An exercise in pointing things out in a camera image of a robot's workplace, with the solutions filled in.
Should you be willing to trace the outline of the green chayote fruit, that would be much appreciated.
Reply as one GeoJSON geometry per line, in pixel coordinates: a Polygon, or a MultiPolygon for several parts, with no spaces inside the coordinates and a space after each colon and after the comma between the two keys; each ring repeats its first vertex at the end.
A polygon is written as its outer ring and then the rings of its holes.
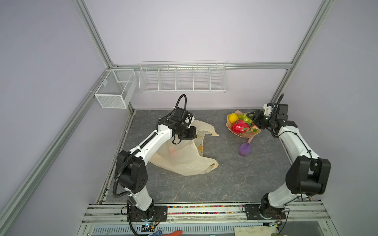
{"type": "Polygon", "coordinates": [[[247,114],[241,114],[238,116],[240,121],[243,121],[246,124],[252,124],[253,120],[247,116],[247,114]]]}

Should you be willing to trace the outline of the cream plastic bag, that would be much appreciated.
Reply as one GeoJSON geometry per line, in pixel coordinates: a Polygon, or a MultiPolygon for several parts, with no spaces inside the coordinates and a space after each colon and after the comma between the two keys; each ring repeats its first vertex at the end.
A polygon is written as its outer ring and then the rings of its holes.
{"type": "Polygon", "coordinates": [[[216,169],[219,166],[217,160],[204,156],[204,137],[217,137],[218,133],[211,124],[202,121],[194,121],[194,126],[197,138],[183,140],[177,145],[170,139],[157,150],[149,163],[182,176],[207,174],[216,169]]]}

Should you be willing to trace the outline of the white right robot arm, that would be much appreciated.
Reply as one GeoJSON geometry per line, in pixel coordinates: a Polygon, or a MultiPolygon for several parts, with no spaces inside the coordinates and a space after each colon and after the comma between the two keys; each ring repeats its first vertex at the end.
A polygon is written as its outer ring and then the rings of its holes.
{"type": "Polygon", "coordinates": [[[280,140],[292,160],[284,184],[261,199],[259,213],[269,219],[284,211],[285,205],[305,196],[326,191],[331,163],[317,155],[305,142],[294,121],[288,120],[288,105],[265,104],[262,110],[247,114],[260,129],[267,129],[280,140]]]}

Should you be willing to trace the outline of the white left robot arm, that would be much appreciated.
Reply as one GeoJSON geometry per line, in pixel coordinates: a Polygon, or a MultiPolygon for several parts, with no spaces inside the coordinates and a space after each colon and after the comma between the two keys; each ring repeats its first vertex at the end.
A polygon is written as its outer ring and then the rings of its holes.
{"type": "Polygon", "coordinates": [[[114,198],[126,196],[127,204],[133,207],[139,217],[153,217],[154,201],[146,184],[147,164],[158,149],[168,140],[180,144],[183,140],[197,137],[192,126],[195,117],[184,108],[174,107],[166,116],[157,120],[153,132],[136,147],[122,150],[117,155],[112,195],[114,198]]]}

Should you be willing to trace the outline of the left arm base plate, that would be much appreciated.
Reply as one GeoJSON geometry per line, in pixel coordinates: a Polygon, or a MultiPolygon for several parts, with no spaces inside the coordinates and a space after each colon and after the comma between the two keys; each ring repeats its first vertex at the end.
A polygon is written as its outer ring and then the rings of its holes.
{"type": "Polygon", "coordinates": [[[142,211],[135,206],[129,206],[128,215],[131,222],[165,222],[168,216],[168,206],[151,205],[146,211],[142,211]]]}

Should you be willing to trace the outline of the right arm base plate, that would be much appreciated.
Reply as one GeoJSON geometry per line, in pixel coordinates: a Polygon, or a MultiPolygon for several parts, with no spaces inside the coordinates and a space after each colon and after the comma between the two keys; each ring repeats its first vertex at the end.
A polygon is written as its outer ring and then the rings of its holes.
{"type": "Polygon", "coordinates": [[[242,206],[248,220],[283,220],[287,216],[283,208],[275,208],[268,206],[262,207],[261,204],[245,204],[242,206]]]}

